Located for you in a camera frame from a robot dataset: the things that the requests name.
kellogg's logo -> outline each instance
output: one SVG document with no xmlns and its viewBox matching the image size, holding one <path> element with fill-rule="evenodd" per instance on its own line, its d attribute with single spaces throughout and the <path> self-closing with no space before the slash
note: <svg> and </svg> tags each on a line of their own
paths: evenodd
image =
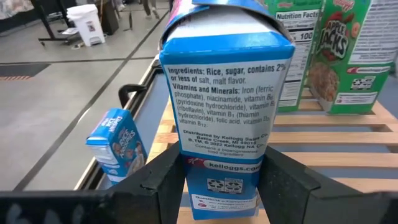
<svg viewBox="0 0 398 224">
<path fill-rule="evenodd" d="M 354 8 L 355 0 L 333 0 L 335 6 L 341 6 L 343 12 L 347 12 Z"/>
<path fill-rule="evenodd" d="M 278 3 L 278 8 L 286 8 L 286 9 L 288 9 L 288 8 L 290 8 L 292 6 L 293 6 L 293 3 L 291 3 L 291 2 L 280 2 L 280 3 Z"/>
</svg>

white trash can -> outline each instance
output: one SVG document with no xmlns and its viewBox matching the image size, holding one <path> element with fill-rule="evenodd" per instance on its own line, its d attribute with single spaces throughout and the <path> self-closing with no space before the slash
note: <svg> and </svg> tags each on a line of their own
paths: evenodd
<svg viewBox="0 0 398 224">
<path fill-rule="evenodd" d="M 86 46 L 105 43 L 98 10 L 94 4 L 70 7 L 67 9 L 67 16 L 75 23 Z"/>
</svg>

blue cereal box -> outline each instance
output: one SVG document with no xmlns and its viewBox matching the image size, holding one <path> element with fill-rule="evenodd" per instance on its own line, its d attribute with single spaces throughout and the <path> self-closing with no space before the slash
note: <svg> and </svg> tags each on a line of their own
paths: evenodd
<svg viewBox="0 0 398 224">
<path fill-rule="evenodd" d="M 145 165 L 147 154 L 130 111 L 110 109 L 86 140 L 112 184 Z"/>
<path fill-rule="evenodd" d="M 253 0 L 176 0 L 160 40 L 196 220 L 248 217 L 294 45 Z"/>
</svg>

wooden slat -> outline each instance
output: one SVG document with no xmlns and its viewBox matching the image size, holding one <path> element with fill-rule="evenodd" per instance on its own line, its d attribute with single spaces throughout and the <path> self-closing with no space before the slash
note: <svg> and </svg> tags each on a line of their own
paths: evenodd
<svg viewBox="0 0 398 224">
<path fill-rule="evenodd" d="M 177 133 L 163 133 L 155 137 L 155 142 L 175 143 Z M 298 144 L 384 144 L 398 145 L 398 133 L 375 132 L 273 132 L 269 138 L 271 145 Z"/>
<path fill-rule="evenodd" d="M 182 207 L 178 213 L 177 224 L 269 224 L 269 221 L 264 209 L 259 210 L 258 217 L 195 221 L 191 208 Z"/>
<path fill-rule="evenodd" d="M 398 120 L 375 115 L 279 115 L 276 116 L 274 126 L 383 126 L 386 123 L 398 123 Z"/>
<path fill-rule="evenodd" d="M 322 111 L 322 107 L 315 100 L 302 100 L 298 106 L 300 111 Z"/>
<path fill-rule="evenodd" d="M 167 107 L 168 106 L 166 106 L 166 109 L 163 112 L 162 120 L 166 119 L 166 117 L 168 116 Z M 157 128 L 157 134 L 159 134 L 159 133 L 171 133 L 173 131 L 173 128 L 174 128 L 174 124 L 171 124 L 171 125 L 159 125 L 159 127 Z M 155 157 L 157 157 L 160 153 L 165 151 L 167 149 L 168 145 L 169 144 L 167 142 L 156 142 L 156 141 L 154 141 L 152 143 L 152 147 L 150 148 L 150 152 L 149 152 L 149 155 L 148 155 L 147 163 L 150 162 L 151 160 L 153 160 Z"/>
<path fill-rule="evenodd" d="M 378 191 L 398 192 L 398 179 L 333 178 L 333 180 L 363 193 Z M 187 182 L 185 182 L 183 192 L 188 193 Z"/>
<path fill-rule="evenodd" d="M 309 167 L 398 168 L 398 154 L 372 152 L 284 152 Z"/>
</svg>

cereal box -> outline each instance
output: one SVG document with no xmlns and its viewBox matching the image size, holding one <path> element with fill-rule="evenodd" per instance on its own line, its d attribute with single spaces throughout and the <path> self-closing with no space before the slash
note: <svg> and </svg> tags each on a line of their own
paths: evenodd
<svg viewBox="0 0 398 224">
<path fill-rule="evenodd" d="M 254 215 L 289 33 L 257 1 L 176 0 L 160 48 L 194 219 Z"/>
<path fill-rule="evenodd" d="M 309 64 L 323 0 L 265 0 L 268 10 L 283 22 L 295 42 L 295 52 L 279 100 L 279 111 L 296 111 Z"/>
<path fill-rule="evenodd" d="M 140 169 L 147 153 L 130 111 L 110 109 L 86 140 L 112 184 Z"/>
<path fill-rule="evenodd" d="M 308 71 L 330 114 L 368 113 L 398 50 L 398 0 L 326 0 Z"/>
</svg>

